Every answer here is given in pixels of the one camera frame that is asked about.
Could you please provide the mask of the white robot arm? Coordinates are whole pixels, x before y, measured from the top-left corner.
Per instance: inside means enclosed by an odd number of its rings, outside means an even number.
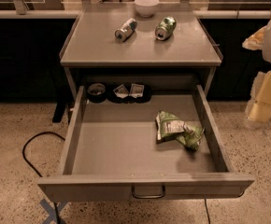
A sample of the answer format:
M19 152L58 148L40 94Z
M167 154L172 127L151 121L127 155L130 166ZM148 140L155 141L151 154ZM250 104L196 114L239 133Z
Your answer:
M246 38L242 47L260 49L263 59L271 63L271 20ZM259 72L254 79L245 115L245 125L253 129L260 128L271 119L271 70L267 73Z

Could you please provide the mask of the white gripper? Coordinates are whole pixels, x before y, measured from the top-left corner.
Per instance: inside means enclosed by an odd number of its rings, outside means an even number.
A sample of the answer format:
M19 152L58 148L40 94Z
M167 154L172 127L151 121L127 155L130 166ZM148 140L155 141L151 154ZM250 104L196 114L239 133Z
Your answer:
M246 38L242 43L244 49L261 50L263 48L264 33L262 27L256 33ZM251 100L245 109L244 124L250 129L262 128L271 119L271 70L259 72L253 81Z

